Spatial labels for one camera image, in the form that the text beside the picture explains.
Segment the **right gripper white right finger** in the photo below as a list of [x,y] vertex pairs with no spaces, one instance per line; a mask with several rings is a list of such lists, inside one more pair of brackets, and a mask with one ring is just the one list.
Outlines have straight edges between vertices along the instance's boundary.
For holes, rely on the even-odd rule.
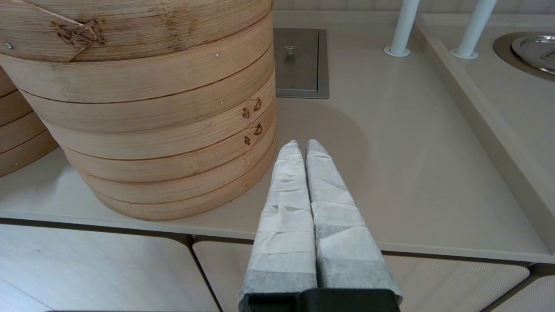
[[333,158],[317,140],[305,149],[307,185],[322,288],[387,289],[402,300],[399,286],[366,226]]

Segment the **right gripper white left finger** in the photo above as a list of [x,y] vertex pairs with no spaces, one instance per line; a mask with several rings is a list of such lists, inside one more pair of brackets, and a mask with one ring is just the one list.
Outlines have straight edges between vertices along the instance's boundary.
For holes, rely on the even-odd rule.
[[275,161],[240,291],[299,293],[317,287],[315,230],[303,154],[285,144]]

